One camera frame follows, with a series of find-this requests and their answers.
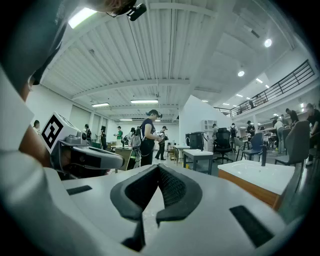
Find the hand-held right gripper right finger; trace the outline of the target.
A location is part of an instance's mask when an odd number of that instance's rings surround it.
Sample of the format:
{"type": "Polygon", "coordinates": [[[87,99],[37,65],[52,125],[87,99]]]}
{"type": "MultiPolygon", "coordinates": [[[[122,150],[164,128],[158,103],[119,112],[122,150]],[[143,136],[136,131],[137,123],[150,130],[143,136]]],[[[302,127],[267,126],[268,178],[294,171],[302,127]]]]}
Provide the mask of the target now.
{"type": "Polygon", "coordinates": [[[175,170],[199,184],[201,201],[184,220],[161,222],[143,248],[145,256],[272,256],[274,239],[286,227],[276,211],[228,180],[182,167],[175,170]],[[230,211],[238,206],[245,207],[271,239],[255,246],[230,211]]]}

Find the dark frame vanity stand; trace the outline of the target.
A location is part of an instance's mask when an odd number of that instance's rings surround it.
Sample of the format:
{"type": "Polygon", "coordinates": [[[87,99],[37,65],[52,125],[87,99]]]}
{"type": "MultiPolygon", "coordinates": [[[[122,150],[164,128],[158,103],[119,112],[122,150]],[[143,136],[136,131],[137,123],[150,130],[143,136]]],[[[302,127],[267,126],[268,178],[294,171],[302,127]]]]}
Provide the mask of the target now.
{"type": "Polygon", "coordinates": [[[192,154],[183,152],[183,168],[187,168],[187,165],[192,164],[192,170],[195,172],[200,172],[204,174],[211,175],[212,174],[212,166],[213,166],[213,155],[212,154],[192,154]],[[198,161],[208,161],[207,170],[199,170],[197,168],[198,161]]]}

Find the light grey chair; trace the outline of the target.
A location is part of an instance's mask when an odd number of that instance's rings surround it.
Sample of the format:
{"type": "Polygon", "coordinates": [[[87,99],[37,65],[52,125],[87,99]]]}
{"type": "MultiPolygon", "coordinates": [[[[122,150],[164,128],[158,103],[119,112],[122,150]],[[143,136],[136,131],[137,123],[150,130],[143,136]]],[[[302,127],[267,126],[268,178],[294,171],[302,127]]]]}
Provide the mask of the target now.
{"type": "Polygon", "coordinates": [[[251,149],[251,143],[248,140],[242,141],[237,137],[234,138],[234,142],[235,142],[235,146],[238,148],[237,156],[236,156],[236,161],[237,161],[240,151],[250,150],[251,149]]]}

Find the white small table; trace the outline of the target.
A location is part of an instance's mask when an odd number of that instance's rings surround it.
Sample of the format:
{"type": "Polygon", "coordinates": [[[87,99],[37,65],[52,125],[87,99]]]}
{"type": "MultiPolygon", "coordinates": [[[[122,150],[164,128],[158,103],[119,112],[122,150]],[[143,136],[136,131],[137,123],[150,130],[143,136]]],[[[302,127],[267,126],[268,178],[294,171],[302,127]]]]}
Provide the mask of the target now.
{"type": "Polygon", "coordinates": [[[176,163],[176,165],[179,164],[179,162],[183,161],[183,151],[184,150],[188,150],[190,149],[191,147],[190,146],[183,146],[183,145],[174,145],[173,146],[174,148],[174,161],[176,163]]]}

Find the person's black shirt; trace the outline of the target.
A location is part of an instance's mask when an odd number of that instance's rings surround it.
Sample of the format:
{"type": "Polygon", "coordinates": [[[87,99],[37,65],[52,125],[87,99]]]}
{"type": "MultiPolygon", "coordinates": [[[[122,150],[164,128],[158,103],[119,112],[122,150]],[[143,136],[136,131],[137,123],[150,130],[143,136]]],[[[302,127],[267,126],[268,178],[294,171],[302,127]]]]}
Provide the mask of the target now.
{"type": "Polygon", "coordinates": [[[42,73],[57,52],[77,0],[4,0],[0,19],[0,65],[19,91],[42,73]]]}

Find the blue chair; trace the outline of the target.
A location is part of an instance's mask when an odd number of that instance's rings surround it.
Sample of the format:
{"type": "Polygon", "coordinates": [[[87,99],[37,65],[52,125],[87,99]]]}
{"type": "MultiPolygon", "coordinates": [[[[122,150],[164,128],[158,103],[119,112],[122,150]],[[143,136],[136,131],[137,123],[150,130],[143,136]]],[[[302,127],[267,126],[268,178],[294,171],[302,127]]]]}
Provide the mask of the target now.
{"type": "Polygon", "coordinates": [[[260,156],[263,153],[263,133],[259,132],[255,134],[251,140],[251,148],[246,149],[242,151],[241,154],[241,160],[243,157],[245,157],[246,160],[253,161],[254,156],[258,156],[258,159],[260,159],[260,156]]]}

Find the person's left forearm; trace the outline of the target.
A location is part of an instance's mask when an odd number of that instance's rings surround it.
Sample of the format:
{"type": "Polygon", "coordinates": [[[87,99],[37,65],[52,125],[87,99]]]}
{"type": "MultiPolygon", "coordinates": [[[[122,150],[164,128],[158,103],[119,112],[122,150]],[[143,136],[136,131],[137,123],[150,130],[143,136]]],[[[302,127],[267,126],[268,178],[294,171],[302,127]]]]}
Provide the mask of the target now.
{"type": "Polygon", "coordinates": [[[51,168],[50,153],[41,137],[28,126],[19,146],[19,151],[35,158],[43,167],[51,168]]]}

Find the black mezzanine railing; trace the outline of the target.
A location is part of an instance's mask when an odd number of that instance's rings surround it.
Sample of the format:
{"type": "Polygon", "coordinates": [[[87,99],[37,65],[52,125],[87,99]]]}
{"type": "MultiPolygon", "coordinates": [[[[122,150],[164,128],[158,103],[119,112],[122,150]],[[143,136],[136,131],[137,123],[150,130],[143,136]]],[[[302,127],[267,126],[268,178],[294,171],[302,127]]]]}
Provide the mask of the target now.
{"type": "Polygon", "coordinates": [[[316,73],[310,64],[310,61],[307,59],[296,69],[273,84],[271,87],[266,88],[264,91],[258,93],[250,99],[247,99],[239,105],[236,105],[233,108],[214,108],[223,113],[225,116],[233,118],[260,105],[266,104],[285,93],[293,91],[296,87],[302,85],[305,81],[315,77],[316,73]]]}

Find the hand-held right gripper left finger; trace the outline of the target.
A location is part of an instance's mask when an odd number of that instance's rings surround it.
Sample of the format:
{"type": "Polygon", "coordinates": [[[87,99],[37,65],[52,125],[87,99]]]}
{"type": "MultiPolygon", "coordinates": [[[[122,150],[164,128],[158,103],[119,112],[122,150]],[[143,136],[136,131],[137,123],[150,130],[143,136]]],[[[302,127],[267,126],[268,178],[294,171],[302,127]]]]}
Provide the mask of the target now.
{"type": "MultiPolygon", "coordinates": [[[[137,225],[119,214],[110,199],[110,192],[117,183],[146,170],[148,167],[149,165],[146,165],[110,175],[65,180],[62,183],[66,189],[86,185],[91,187],[88,191],[71,195],[71,200],[104,235],[121,243],[134,235],[137,225]]],[[[158,232],[156,215],[160,211],[160,189],[157,188],[151,195],[152,198],[142,213],[146,245],[152,243],[158,232]]]]}

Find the black office chair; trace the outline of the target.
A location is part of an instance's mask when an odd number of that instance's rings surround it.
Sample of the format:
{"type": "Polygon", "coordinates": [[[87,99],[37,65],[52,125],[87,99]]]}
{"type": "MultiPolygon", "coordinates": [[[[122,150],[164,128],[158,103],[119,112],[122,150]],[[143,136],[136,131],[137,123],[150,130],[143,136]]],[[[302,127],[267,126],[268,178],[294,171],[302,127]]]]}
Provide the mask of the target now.
{"type": "Polygon", "coordinates": [[[230,131],[226,127],[219,128],[216,135],[216,146],[215,146],[215,153],[221,154],[221,156],[215,157],[213,160],[221,160],[222,164],[224,163],[224,160],[227,162],[233,162],[232,159],[230,159],[227,155],[227,153],[232,152],[232,148],[230,145],[230,131]]]}

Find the white shelf unit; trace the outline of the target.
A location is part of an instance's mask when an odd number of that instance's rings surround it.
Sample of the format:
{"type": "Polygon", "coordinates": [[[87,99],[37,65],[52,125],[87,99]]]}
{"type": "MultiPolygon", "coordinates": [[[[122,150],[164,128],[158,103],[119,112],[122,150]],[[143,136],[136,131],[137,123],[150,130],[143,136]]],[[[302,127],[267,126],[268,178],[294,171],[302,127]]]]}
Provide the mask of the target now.
{"type": "Polygon", "coordinates": [[[212,132],[214,124],[217,124],[216,120],[204,119],[201,121],[201,129],[203,132],[212,132]]]}

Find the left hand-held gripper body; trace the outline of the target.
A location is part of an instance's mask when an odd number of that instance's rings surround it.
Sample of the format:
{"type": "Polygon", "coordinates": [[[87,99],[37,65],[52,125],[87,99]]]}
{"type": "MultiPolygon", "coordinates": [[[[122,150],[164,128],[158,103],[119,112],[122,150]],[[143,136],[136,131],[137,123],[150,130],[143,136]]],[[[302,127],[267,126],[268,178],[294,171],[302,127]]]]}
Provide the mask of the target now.
{"type": "Polygon", "coordinates": [[[51,167],[58,172],[62,180],[92,178],[107,174],[106,169],[87,169],[71,163],[72,147],[92,146],[89,146],[86,134],[59,113],[52,114],[40,136],[50,154],[51,167]]]}

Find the thin frame eyeglasses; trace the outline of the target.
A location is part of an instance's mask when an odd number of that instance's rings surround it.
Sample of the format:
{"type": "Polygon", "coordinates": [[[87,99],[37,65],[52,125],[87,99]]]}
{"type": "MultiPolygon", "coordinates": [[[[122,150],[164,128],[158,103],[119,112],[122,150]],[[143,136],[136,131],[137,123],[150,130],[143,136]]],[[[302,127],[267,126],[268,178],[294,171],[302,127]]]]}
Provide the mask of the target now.
{"type": "Polygon", "coordinates": [[[115,18],[117,16],[122,16],[122,15],[125,15],[127,12],[126,11],[123,11],[123,10],[113,10],[113,11],[107,11],[106,14],[109,15],[110,17],[112,18],[115,18]]]}

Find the wooden cabinet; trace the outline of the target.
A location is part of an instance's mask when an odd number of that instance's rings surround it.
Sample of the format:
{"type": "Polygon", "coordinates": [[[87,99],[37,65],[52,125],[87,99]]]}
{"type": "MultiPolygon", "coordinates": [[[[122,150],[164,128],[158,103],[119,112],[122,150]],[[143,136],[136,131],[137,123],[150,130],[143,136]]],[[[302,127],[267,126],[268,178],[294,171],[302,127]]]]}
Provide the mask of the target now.
{"type": "MultiPolygon", "coordinates": [[[[224,170],[222,170],[222,169],[219,169],[219,170],[218,170],[218,177],[219,177],[219,178],[222,178],[222,179],[225,179],[225,180],[228,180],[228,181],[236,184],[237,186],[239,186],[240,188],[242,188],[243,190],[245,190],[245,191],[247,191],[249,194],[251,194],[251,193],[250,193],[250,190],[249,190],[249,189],[250,189],[249,186],[250,186],[251,184],[253,184],[253,183],[250,183],[250,182],[248,182],[248,181],[246,181],[246,180],[243,180],[243,179],[241,179],[241,178],[239,178],[239,177],[237,177],[237,176],[235,176],[235,175],[232,175],[232,174],[230,174],[230,173],[228,173],[228,172],[226,172],[226,171],[224,171],[224,170]]],[[[279,203],[279,208],[280,208],[280,206],[281,206],[281,204],[282,204],[282,202],[283,202],[284,196],[283,196],[283,195],[279,195],[279,196],[280,196],[280,203],[279,203]]]]}

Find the wooden crate desk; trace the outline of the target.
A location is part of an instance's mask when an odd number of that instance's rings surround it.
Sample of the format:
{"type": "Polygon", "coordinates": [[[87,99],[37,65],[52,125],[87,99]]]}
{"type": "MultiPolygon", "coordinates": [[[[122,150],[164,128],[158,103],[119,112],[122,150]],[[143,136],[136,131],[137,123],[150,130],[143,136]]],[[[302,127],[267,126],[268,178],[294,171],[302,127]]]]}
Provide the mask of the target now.
{"type": "Polygon", "coordinates": [[[119,167],[119,168],[116,168],[115,169],[115,173],[126,171],[128,169],[128,164],[130,162],[132,149],[129,148],[129,147],[116,147],[115,148],[115,153],[117,155],[122,156],[122,158],[123,158],[123,165],[121,167],[119,167]]]}

